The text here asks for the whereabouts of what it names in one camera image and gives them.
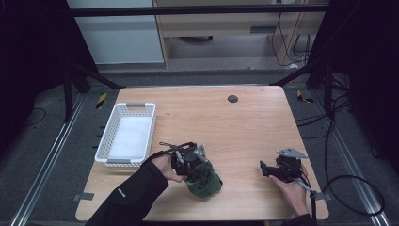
floor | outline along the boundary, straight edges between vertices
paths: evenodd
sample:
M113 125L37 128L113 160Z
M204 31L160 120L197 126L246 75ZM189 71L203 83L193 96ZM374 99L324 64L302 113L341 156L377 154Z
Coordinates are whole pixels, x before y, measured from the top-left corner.
M281 66L265 36L214 37L210 41L175 39L170 65L166 69L140 68L128 73L107 72L103 76L129 87L267 85L306 63L300 56L305 41L301 37L295 47L298 51L291 53L297 61ZM350 86L344 75L336 74L336 77ZM343 174L359 175L376 185L385 200L382 214L365 217L334 199L327 202L329 218L321 220L319 225L399 225L396 214L399 212L399 177L386 160L373 157L372 148L351 113L350 105L344 105L336 112L336 124L327 141L331 121L321 117L305 125L324 115L323 88L307 90L304 86L306 78L306 74L298 77L284 90L319 184L327 183L326 174L329 179ZM99 135L118 95L116 90L95 80L88 81L91 85L89 94L73 94L74 102L81 103L75 106L78 114L73 124L63 123L62 87L38 96L26 127L11 146L13 155L1 163L0 225L9 225L13 220L30 225L81 225L74 217L78 202L73 197L84 189ZM304 99L298 99L299 90ZM107 93L104 105L102 109L96 109L103 93ZM342 94L335 90L333 97L337 100ZM345 98L338 104L345 104ZM64 131L65 140L58 139L60 131ZM337 197L352 208L362 212L379 209L378 193L370 187L353 179L335 184ZM269 223L281 224L278 221Z

gray floor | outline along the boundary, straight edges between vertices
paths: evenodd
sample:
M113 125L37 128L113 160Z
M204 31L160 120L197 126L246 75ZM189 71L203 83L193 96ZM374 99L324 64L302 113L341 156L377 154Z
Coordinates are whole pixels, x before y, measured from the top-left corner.
M294 66L301 67L302 57L293 53L292 56L298 59ZM175 39L167 69L143 70L140 67L132 72L108 72L104 76L129 87L267 85L293 71L290 66L278 64L266 37L214 37L207 42ZM303 75L284 87L298 125L309 121L302 119L323 114L318 102L310 104L297 99L298 90L303 92L305 98L318 100L321 96L322 88L308 91L304 87L306 77ZM89 94L74 93L75 102L82 100L79 114L59 155L55 156L56 161L50 168L46 183L32 201L33 209L27 212L30 222L40 225L79 224L74 217L78 202L72 197L84 189L95 148L100 142L98 135L102 133L102 126L105 126L118 95L117 90L92 79L88 81L91 84ZM107 97L102 109L96 109L102 93L107 93ZM340 91L334 91L334 97L340 95ZM1 163L0 225L9 225L52 150L63 126L63 98L62 87L45 91L37 97L35 110L26 127L10 147L13 155ZM327 202L329 218L320 221L319 225L399 225L396 214L399 213L399 198L396 195L399 177L386 160L373 157L372 147L350 113L350 106L336 113L336 126L329 136L326 152L326 138L321 136L327 132L327 123L322 119L299 127L319 184L326 184L325 169L329 179L355 171L378 187L384 195L386 208L382 216L370 218L348 210L334 199ZM342 200L362 212L366 211L365 202L373 202L373 195L368 197L367 189L364 195L364 189L351 179L337 181L333 188ZM375 223L382 218L388 223ZM272 221L270 224L280 225L280 222Z

black metal pole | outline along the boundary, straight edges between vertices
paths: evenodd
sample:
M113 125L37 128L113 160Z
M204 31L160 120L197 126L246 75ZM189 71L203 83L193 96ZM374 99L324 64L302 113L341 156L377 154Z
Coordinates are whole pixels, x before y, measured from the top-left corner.
M154 8L73 8L69 10L47 10L45 13L73 17L102 16L143 16L173 14L216 14L216 13L260 13L260 12L317 12L327 11L329 4L288 4L288 5L231 5L191 6Z

wooden table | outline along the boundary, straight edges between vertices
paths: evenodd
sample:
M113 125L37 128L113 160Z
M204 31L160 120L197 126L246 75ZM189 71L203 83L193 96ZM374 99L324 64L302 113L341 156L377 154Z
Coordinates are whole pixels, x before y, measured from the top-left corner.
M230 103L235 95L238 102ZM306 153L292 111L281 87L227 86L122 89L117 103L155 103L157 121L151 153L165 150L159 142L205 145L207 158L223 181L220 192L202 200L185 183L169 182L145 220L265 220L287 219L292 213L279 189L262 176L259 161L276 166L276 151L293 147ZM311 162L306 166L311 186L320 190ZM76 212L86 221L108 194L134 171L108 168L95 162ZM324 201L317 217L325 219Z

white basket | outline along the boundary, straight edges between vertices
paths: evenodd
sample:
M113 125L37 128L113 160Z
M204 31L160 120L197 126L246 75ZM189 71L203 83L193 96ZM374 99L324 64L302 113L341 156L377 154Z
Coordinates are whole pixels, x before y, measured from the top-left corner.
M108 167L139 167L149 156L155 121L153 103L115 104L95 160Z

